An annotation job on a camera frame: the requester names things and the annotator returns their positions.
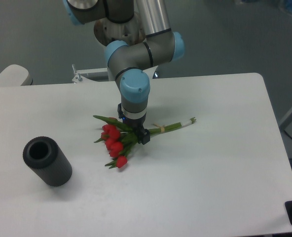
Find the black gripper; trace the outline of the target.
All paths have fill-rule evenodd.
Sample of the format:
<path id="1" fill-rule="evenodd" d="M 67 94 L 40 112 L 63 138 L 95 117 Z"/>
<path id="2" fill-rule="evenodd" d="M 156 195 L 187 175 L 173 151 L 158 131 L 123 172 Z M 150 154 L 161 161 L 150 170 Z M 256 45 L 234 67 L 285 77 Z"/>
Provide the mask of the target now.
<path id="1" fill-rule="evenodd" d="M 118 117 L 122 120 L 122 122 L 135 131 L 139 144 L 145 145 L 150 141 L 150 131 L 144 128 L 146 109 L 138 113 L 131 113 L 126 111 L 120 103 L 117 106 L 117 112 Z"/>

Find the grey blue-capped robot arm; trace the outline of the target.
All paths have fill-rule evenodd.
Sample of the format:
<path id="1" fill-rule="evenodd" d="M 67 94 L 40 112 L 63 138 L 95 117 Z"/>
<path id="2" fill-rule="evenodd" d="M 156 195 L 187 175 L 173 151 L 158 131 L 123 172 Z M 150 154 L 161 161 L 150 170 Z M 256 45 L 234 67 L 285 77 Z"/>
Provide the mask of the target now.
<path id="1" fill-rule="evenodd" d="M 150 79 L 146 69 L 183 57 L 184 41 L 171 30 L 163 0 L 65 0 L 75 25 L 101 23 L 105 61 L 121 94 L 117 111 L 138 143 L 150 141 L 144 128 Z"/>

